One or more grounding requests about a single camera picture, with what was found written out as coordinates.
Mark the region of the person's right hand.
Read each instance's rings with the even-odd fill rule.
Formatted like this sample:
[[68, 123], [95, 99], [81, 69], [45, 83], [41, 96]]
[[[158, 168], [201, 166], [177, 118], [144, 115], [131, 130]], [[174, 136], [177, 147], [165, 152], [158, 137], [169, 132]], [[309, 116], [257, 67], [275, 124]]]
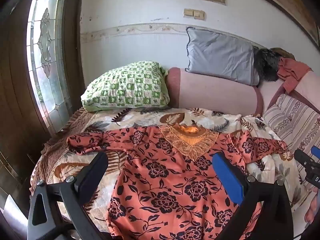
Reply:
[[311, 203], [310, 203], [310, 207], [307, 210], [305, 216], [304, 216], [304, 220], [306, 223], [311, 224], [315, 218], [315, 214], [317, 213], [317, 196], [318, 196], [318, 190], [319, 188], [314, 187], [313, 188], [313, 192], [315, 192], [315, 196], [313, 197]]

